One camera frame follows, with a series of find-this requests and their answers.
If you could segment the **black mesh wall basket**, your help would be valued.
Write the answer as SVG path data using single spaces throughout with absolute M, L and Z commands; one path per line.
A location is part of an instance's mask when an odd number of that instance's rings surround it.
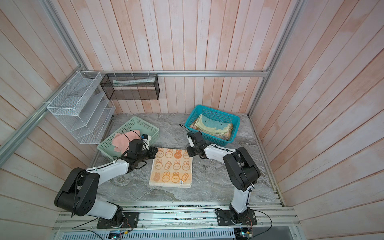
M 158 100 L 160 87 L 155 74 L 106 74 L 101 87 L 109 100 Z

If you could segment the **pink orange patterned towel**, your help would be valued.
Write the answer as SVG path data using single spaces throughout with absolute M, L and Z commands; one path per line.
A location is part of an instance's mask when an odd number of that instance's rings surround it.
M 193 158 L 187 150 L 159 148 L 151 171 L 150 186 L 190 188 Z

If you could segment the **light green plastic basket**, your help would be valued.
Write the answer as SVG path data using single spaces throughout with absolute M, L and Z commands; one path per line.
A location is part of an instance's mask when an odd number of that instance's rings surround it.
M 132 117 L 109 137 L 103 140 L 97 149 L 111 160 L 120 157 L 129 145 L 129 140 L 139 139 L 142 135 L 148 135 L 146 143 L 152 146 L 159 138 L 160 130 L 154 125 L 138 117 Z

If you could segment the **green yellow striped towel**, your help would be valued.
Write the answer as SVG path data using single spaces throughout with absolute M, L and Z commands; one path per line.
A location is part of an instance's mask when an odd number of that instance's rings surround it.
M 196 125 L 208 132 L 213 133 L 225 133 L 229 131 L 229 124 L 230 123 L 222 123 L 219 121 L 212 120 L 203 114 L 200 114 L 199 117 L 195 120 Z

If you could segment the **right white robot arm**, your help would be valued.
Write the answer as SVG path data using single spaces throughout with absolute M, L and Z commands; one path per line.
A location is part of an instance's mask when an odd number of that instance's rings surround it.
M 244 147 L 228 149 L 209 144 L 201 132 L 188 132 L 190 146 L 187 152 L 190 157 L 199 156 L 202 159 L 216 160 L 226 167 L 229 178 L 235 188 L 230 210 L 237 215 L 249 211 L 249 199 L 254 185 L 261 172 L 253 158 Z

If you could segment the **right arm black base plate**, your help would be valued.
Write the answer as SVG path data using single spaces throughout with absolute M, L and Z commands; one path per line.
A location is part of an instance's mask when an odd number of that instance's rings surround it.
M 241 214 L 237 213 L 235 210 L 222 209 L 215 209 L 214 213 L 217 216 L 217 222 L 219 226 L 253 226 L 258 224 L 255 212 L 250 209 Z

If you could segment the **orange paw print towel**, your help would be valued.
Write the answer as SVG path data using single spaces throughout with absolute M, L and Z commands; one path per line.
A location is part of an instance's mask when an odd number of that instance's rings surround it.
M 208 132 L 206 130 L 203 130 L 201 128 L 199 128 L 197 125 L 196 125 L 196 122 L 197 121 L 194 121 L 191 125 L 190 125 L 190 128 L 194 129 L 194 130 L 197 130 L 197 131 L 200 131 L 202 133 L 205 133 L 205 134 L 208 134 L 208 135 L 211 135 L 211 136 L 214 136 L 214 137 L 217 137 L 219 139 L 223 139 L 223 140 L 226 140 L 228 141 L 231 136 L 232 136 L 232 130 L 233 130 L 233 124 L 229 124 L 229 131 L 228 132 L 225 132 L 225 133 L 213 133 L 213 132 Z

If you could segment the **plain pink towel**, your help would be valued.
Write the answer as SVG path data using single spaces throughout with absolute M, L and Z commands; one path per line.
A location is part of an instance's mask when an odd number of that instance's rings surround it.
M 140 131 L 129 130 L 124 130 L 122 134 L 116 133 L 114 139 L 112 140 L 114 151 L 123 154 L 126 150 L 129 149 L 129 143 L 132 140 L 140 139 L 140 135 Z

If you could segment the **aluminium mounting rail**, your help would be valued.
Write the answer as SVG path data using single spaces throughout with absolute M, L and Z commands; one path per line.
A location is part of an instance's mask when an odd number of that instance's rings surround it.
M 181 229 L 213 229 L 218 230 L 215 209 L 227 210 L 228 202 L 119 202 L 125 212 L 138 212 L 136 231 L 181 230 Z M 278 200 L 271 203 L 255 203 L 250 205 L 255 210 L 256 221 L 251 224 L 254 234 L 262 232 L 262 228 L 272 231 L 278 227 L 287 227 L 294 240 L 304 240 L 306 236 L 301 227 L 298 215 L 293 207 L 284 207 Z M 95 233 L 105 235 L 109 229 L 98 230 L 97 221 L 93 217 L 71 217 L 61 212 L 53 227 L 50 239 L 61 240 L 65 233 L 83 232 L 91 239 Z

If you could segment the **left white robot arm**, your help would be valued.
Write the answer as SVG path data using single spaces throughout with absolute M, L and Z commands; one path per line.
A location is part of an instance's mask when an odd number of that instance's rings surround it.
M 109 164 L 73 169 L 54 200 L 55 206 L 73 215 L 108 220 L 115 228 L 119 227 L 124 219 L 122 207 L 98 199 L 98 187 L 115 177 L 132 172 L 146 160 L 155 159 L 157 152 L 157 148 L 148 146 L 144 140 L 135 139 L 129 143 L 128 150 Z

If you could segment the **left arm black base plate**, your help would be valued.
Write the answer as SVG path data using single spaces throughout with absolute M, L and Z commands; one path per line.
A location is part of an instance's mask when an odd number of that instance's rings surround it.
M 119 212 L 110 219 L 100 218 L 97 229 L 129 228 L 134 229 L 138 225 L 139 212 Z

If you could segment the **teal plastic basket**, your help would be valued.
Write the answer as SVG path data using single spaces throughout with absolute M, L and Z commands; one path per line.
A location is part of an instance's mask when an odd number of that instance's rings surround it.
M 194 108 L 185 123 L 188 130 L 200 131 L 205 140 L 223 147 L 234 141 L 239 126 L 238 116 L 202 105 Z

